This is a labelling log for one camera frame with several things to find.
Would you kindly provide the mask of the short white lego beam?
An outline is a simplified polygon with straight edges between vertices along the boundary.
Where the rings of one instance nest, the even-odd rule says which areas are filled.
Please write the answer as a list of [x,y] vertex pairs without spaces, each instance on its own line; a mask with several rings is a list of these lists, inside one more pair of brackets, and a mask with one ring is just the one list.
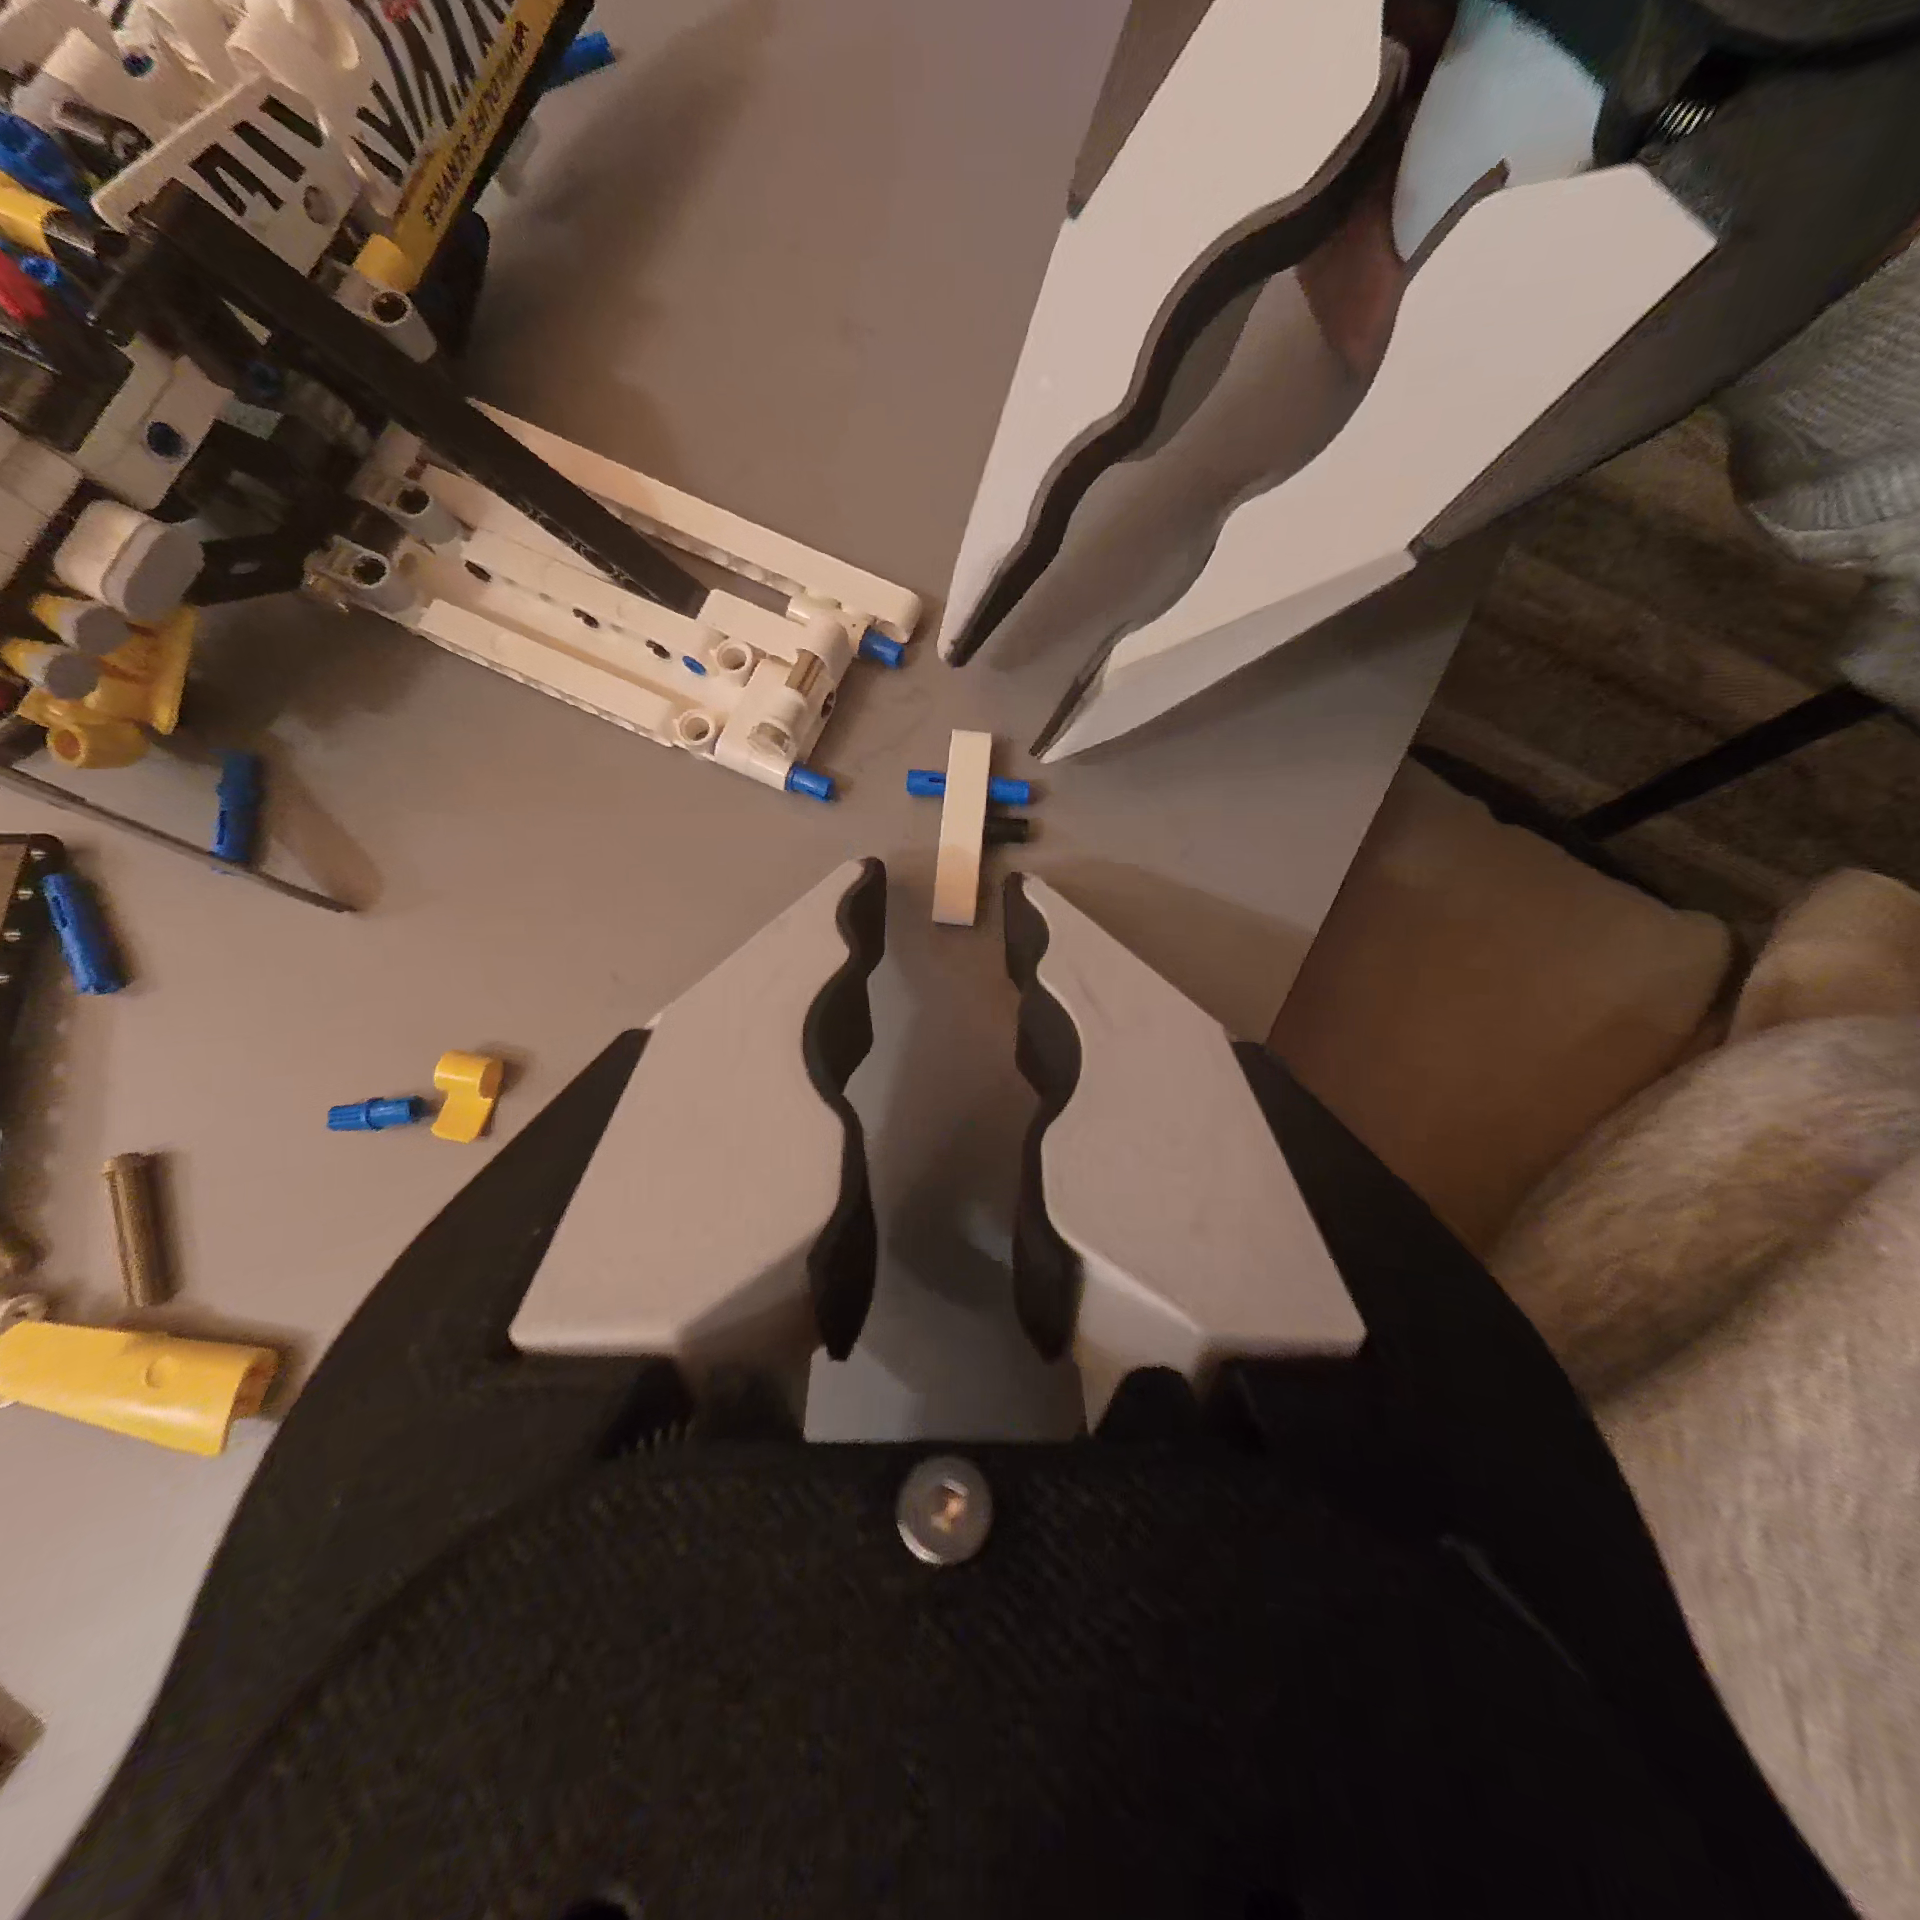
[[907,797],[941,804],[934,925],[974,925],[987,852],[1021,845],[1032,834],[1026,808],[1040,796],[1038,787],[1032,778],[995,772],[995,754],[993,734],[955,728],[942,768],[911,768],[904,778]]

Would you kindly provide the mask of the tan cushion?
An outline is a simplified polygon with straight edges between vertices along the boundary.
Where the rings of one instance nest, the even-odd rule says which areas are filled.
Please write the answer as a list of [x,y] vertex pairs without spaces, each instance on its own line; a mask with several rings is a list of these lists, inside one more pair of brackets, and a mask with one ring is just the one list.
[[1408,762],[1270,1050],[1478,1254],[1712,1038],[1738,936]]

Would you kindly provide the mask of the black metal bar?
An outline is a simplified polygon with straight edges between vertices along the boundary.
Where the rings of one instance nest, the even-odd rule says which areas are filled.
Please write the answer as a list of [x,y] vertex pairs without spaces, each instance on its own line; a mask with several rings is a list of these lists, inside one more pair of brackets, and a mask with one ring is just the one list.
[[1624,832],[1706,800],[1819,741],[1881,717],[1917,732],[1917,723],[1906,712],[1865,691],[1851,686],[1825,687],[1802,703],[1778,710],[1712,750],[1679,762],[1645,784],[1581,813],[1574,821],[1574,832],[1595,844],[1613,840]]

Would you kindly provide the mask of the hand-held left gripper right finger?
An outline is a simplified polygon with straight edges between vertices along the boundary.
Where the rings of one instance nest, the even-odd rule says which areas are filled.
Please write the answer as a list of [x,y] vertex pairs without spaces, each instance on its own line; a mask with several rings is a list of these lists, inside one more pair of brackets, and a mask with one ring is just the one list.
[[1016,1315],[1083,1415],[1165,1371],[1345,1359],[1360,1309],[1230,1028],[1040,878],[1005,885],[1016,1062],[1038,1108],[1016,1198]]

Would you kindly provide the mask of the long black lego beam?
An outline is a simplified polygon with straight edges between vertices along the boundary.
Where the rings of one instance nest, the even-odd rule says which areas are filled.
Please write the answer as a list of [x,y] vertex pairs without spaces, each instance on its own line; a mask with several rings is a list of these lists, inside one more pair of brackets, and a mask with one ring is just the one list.
[[3,1182],[13,1195],[57,1098],[67,1039],[67,989],[54,908],[43,882],[64,862],[50,834],[5,834],[3,844]]

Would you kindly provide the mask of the person's right hand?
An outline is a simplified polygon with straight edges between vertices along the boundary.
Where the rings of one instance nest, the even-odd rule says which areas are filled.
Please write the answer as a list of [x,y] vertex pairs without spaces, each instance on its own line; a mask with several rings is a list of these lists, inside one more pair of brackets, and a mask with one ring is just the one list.
[[1371,387],[1398,324],[1410,266],[1395,212],[1403,141],[1360,183],[1337,229],[1298,270],[1304,296],[1353,396]]

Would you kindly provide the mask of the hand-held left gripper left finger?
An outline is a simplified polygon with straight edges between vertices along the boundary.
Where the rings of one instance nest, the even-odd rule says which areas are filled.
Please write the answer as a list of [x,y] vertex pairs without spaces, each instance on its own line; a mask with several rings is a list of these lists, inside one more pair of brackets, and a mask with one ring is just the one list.
[[874,1047],[888,893],[881,859],[847,862],[642,1028],[518,1348],[685,1374],[853,1354],[878,1227],[848,1082]]

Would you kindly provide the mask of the zebra striped lego helicopter model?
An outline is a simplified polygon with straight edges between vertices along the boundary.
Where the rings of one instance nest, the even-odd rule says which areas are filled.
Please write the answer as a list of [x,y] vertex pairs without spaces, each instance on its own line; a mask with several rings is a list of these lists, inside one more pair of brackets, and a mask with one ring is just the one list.
[[5,4],[8,784],[225,867],[22,762],[138,763],[205,614],[305,592],[832,797],[809,756],[919,596],[461,380],[478,203],[542,96],[611,64],[590,11]]

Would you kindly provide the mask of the tan lego pin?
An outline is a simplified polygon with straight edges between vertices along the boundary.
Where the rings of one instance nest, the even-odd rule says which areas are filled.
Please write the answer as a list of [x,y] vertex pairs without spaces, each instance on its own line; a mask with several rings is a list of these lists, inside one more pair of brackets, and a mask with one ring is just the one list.
[[152,1309],[170,1302],[176,1283],[161,1158],[145,1151],[115,1154],[103,1166],[103,1187],[129,1308]]

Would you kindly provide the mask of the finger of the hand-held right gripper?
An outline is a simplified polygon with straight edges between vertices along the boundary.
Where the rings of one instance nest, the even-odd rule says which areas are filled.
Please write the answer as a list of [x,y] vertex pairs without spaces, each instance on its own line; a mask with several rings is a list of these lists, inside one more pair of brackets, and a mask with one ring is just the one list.
[[1296,266],[1385,155],[1408,70],[1383,4],[1215,4],[1056,237],[953,566],[970,661],[1158,435],[1198,336]]
[[1410,276],[1351,419],[1304,469],[1238,501],[1176,594],[1129,608],[1034,756],[1127,736],[1408,575],[1443,510],[1714,247],[1634,163],[1469,208]]

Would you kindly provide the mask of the yellow curved lego panel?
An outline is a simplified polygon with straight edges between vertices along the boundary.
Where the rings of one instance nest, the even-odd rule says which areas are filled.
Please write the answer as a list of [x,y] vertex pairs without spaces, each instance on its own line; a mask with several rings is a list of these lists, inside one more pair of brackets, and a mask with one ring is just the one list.
[[219,1455],[262,1412],[272,1348],[19,1319],[3,1333],[3,1404],[185,1455]]

